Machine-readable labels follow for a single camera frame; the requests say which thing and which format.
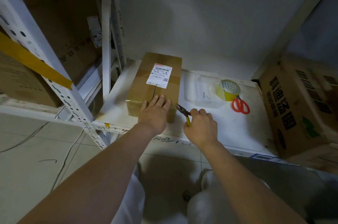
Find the person's right arm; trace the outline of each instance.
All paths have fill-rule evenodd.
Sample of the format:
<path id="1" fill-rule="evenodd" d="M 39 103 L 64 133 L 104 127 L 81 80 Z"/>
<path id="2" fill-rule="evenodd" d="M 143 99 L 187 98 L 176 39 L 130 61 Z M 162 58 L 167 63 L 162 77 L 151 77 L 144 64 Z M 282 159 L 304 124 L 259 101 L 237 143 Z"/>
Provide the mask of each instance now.
<path id="1" fill-rule="evenodd" d="M 204 109 L 192 109 L 184 133 L 208 159 L 241 223 L 306 223 L 217 140 L 217 122 Z"/>

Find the red scissors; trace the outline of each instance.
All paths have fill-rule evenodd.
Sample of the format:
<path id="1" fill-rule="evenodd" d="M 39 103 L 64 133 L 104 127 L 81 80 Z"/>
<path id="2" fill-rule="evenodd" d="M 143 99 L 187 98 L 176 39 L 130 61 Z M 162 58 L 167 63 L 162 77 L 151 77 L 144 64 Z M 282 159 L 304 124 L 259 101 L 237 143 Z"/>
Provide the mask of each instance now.
<path id="1" fill-rule="evenodd" d="M 242 113 L 242 114 L 250 113 L 250 107 L 244 100 L 241 100 L 239 95 L 237 95 L 237 97 L 233 100 L 231 106 L 232 106 L 232 109 L 237 113 Z"/>

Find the white paper label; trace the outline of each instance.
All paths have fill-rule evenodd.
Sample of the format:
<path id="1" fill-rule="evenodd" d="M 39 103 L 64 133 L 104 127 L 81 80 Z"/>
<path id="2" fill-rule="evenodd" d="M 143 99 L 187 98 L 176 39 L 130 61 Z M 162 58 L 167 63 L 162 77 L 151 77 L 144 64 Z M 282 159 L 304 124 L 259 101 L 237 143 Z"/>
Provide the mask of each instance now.
<path id="1" fill-rule="evenodd" d="M 172 67 L 170 66 L 155 64 L 146 83 L 166 89 L 171 74 L 171 69 Z"/>
<path id="2" fill-rule="evenodd" d="M 87 22 L 89 26 L 90 36 L 96 48 L 102 46 L 102 32 L 99 22 L 99 18 L 96 17 L 87 17 Z"/>

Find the packing tape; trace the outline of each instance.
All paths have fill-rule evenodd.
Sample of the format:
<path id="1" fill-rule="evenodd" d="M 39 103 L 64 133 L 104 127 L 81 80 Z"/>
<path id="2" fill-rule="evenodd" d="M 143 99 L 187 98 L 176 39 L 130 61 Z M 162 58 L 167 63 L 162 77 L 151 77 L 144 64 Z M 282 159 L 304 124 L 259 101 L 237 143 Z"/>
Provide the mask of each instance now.
<path id="1" fill-rule="evenodd" d="M 216 89 L 216 95 L 224 100 L 222 93 L 224 93 L 226 101 L 233 101 L 241 92 L 239 85 L 231 80 L 222 80 L 222 88 Z"/>
<path id="2" fill-rule="evenodd" d="M 0 51 L 13 57 L 21 64 L 27 66 L 33 71 L 37 72 L 41 76 L 49 79 L 58 85 L 61 85 L 69 90 L 72 90 L 73 82 L 67 79 L 65 76 L 58 73 L 51 68 L 48 64 L 42 62 L 35 55 L 21 46 L 19 43 L 14 42 L 8 38 L 5 34 L 0 32 Z"/>

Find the white wall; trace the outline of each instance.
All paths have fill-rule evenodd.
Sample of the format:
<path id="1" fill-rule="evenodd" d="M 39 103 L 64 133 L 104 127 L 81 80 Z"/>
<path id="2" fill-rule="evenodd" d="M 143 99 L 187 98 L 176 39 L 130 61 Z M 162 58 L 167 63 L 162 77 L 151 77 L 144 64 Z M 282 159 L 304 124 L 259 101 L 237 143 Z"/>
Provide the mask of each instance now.
<path id="1" fill-rule="evenodd" d="M 126 57 L 249 79 L 304 0 L 120 0 Z"/>
<path id="2" fill-rule="evenodd" d="M 287 51 L 331 64 L 338 71 L 338 0 L 322 0 L 293 36 Z"/>

